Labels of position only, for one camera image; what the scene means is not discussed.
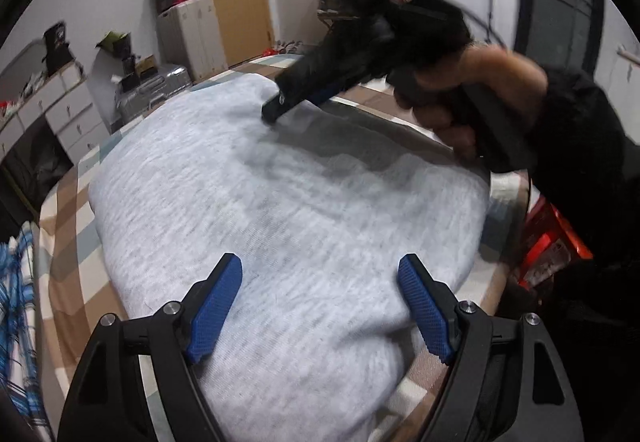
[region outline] checkered tablecloth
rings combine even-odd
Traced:
[[[193,89],[199,90],[248,73],[273,79],[296,58],[294,55],[279,55],[254,60]],[[433,138],[430,132],[417,126],[410,112],[398,109],[389,86],[383,81],[358,86],[335,99]],[[88,184],[105,156],[140,121],[142,117],[85,156],[51,191],[40,212],[36,268],[43,336],[65,396],[98,319],[107,312],[127,317],[104,266],[102,244],[88,202]],[[424,147],[424,140],[417,141],[416,145],[418,143]],[[490,204],[481,245],[473,269],[457,293],[459,299],[471,299],[486,312],[494,313],[506,282],[511,251],[519,238],[528,199],[526,174],[492,175]],[[385,407],[377,412],[369,441],[413,440],[433,406],[445,375],[446,367],[424,348]],[[153,375],[145,372],[144,368],[143,378],[151,408],[152,402],[157,402],[158,392],[154,388]]]

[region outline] light gray garment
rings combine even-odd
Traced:
[[[89,188],[106,268],[138,317],[235,253],[242,287],[199,376],[224,433],[366,440],[414,355],[398,262],[459,288],[488,186],[308,103],[268,127],[275,92],[246,75],[177,96],[122,140]]]

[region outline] white dresser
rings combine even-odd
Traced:
[[[80,69],[70,63],[47,79],[0,130],[0,161],[41,115],[74,164],[110,135]]]

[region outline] plaid cloth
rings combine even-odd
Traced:
[[[273,79],[296,60],[295,55],[260,58],[228,70],[195,86],[199,90],[255,73]],[[336,101],[373,114],[386,121],[408,126],[434,139],[415,123],[411,112],[398,109],[388,85],[382,81],[357,86]],[[60,181],[42,206],[40,248],[36,257],[38,291],[42,302],[44,338],[56,377],[64,395],[68,391],[82,350],[100,316],[107,312],[127,317],[104,267],[102,245],[95,228],[87,191],[98,165],[121,138],[142,118],[129,123],[91,151]],[[424,140],[407,148],[424,148]],[[457,293],[471,299],[487,313],[494,313],[504,289],[512,248],[517,244],[529,200],[525,173],[492,175],[490,203],[474,266]],[[146,356],[141,356],[147,402],[159,441],[170,440],[158,389]],[[369,441],[411,441],[433,406],[442,387],[446,367],[425,348],[415,359],[386,405],[376,413]]]
[[[18,239],[0,244],[0,384],[40,438],[53,440],[44,411],[35,349],[33,232],[22,226]]]

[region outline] silver bolt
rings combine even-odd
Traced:
[[[165,314],[172,316],[178,313],[180,310],[180,302],[179,301],[170,301],[169,303],[165,303],[164,307],[162,307],[162,312]]]
[[[534,327],[536,325],[540,325],[540,316],[535,312],[527,312],[524,314],[524,321]]]
[[[103,327],[110,327],[114,323],[116,323],[116,314],[108,313],[100,318],[100,325]]]
[[[464,300],[460,302],[460,308],[463,312],[467,314],[473,314],[476,310],[478,310],[478,305],[476,305],[473,301]]]

